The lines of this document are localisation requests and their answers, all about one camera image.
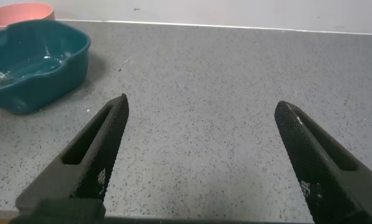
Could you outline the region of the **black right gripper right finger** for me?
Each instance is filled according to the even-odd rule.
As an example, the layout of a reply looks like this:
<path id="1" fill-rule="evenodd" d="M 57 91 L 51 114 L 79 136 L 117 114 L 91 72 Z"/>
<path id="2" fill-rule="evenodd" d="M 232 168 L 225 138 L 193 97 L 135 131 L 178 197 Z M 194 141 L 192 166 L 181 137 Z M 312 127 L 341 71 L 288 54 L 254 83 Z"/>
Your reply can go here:
<path id="1" fill-rule="evenodd" d="M 296 105 L 274 118 L 315 223 L 372 223 L 372 171 Z"/>

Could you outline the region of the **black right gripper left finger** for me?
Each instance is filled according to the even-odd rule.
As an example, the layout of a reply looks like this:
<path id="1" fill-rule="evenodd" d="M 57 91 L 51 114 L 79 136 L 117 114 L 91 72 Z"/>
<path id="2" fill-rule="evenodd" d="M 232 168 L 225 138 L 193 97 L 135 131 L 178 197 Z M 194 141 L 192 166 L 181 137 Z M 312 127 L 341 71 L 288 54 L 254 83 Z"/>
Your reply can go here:
<path id="1" fill-rule="evenodd" d="M 125 94 L 107 102 L 16 198 L 31 211 L 39 201 L 93 198 L 103 201 L 129 116 Z"/>

